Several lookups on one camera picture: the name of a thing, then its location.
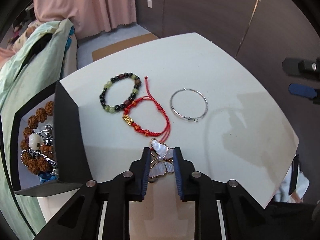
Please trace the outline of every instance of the white bead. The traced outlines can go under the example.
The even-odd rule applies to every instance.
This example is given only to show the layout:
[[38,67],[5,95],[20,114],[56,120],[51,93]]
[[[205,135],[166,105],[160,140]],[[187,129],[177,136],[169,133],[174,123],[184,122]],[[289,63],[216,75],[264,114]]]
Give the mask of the white bead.
[[33,149],[34,151],[38,150],[39,147],[37,147],[38,143],[42,145],[42,138],[37,135],[36,133],[32,133],[29,135],[29,147]]

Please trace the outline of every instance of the red cord knot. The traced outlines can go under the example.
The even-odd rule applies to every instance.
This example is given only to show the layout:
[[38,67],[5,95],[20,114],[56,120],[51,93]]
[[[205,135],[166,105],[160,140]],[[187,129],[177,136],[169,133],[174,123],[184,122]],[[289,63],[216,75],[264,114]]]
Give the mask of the red cord knot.
[[161,107],[160,104],[156,104],[156,106],[157,106],[157,109],[158,109],[159,111],[162,111],[162,110],[163,110],[163,108]]

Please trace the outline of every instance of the brown cardboard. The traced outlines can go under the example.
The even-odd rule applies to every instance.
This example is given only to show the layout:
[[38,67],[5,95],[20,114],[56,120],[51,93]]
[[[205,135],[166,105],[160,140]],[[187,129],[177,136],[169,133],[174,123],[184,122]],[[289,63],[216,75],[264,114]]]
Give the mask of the brown cardboard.
[[116,53],[118,51],[130,48],[130,47],[142,44],[142,43],[146,43],[148,41],[154,41],[157,39],[158,39],[157,36],[153,35],[152,33],[148,33],[148,34],[134,37],[131,39],[127,39],[124,41],[119,41],[119,42],[114,43],[112,45],[95,50],[94,52],[92,52],[92,59],[93,59],[93,61],[97,61],[98,59],[109,56],[109,55]]

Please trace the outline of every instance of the metal screw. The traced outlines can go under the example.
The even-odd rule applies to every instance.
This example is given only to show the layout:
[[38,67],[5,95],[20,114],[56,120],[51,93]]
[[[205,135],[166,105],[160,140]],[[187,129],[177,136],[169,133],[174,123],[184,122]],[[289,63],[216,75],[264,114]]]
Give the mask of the metal screw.
[[94,180],[88,180],[85,184],[87,187],[93,187],[96,185],[96,182]]
[[239,183],[238,183],[238,181],[232,179],[232,180],[229,181],[229,185],[230,185],[231,187],[236,187],[236,186],[239,185]]
[[201,172],[199,171],[194,171],[193,173],[191,173],[192,177],[194,178],[200,178],[201,177]]
[[122,174],[125,178],[130,178],[133,173],[131,171],[125,171],[123,174]]

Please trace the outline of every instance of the black box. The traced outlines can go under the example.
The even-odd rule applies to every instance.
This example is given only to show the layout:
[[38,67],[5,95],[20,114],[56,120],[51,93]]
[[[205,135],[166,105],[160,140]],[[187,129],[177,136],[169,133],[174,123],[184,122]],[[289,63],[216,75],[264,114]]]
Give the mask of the black box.
[[[48,101],[54,101],[53,143],[59,179],[40,184],[40,178],[21,162],[20,141],[23,129],[28,126],[25,121]],[[14,193],[33,197],[77,189],[92,179],[81,136],[78,106],[59,81],[39,92],[16,112],[11,131],[10,171]]]

